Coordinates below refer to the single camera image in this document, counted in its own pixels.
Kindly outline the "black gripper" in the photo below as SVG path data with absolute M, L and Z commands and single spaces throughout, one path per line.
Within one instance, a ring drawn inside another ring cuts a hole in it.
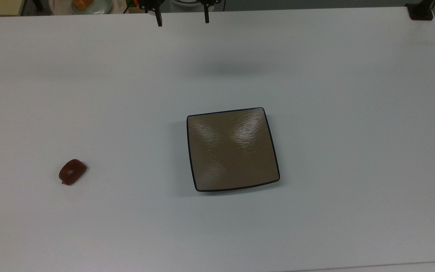
M 159 27 L 163 26 L 162 14 L 160 7 L 166 2 L 166 0 L 139 0 L 139 8 L 142 10 L 155 11 L 155 17 Z M 218 5 L 222 0 L 171 0 L 171 3 L 184 7 L 204 7 L 204 20 L 205 23 L 210 22 L 209 11 L 213 10 L 215 5 Z

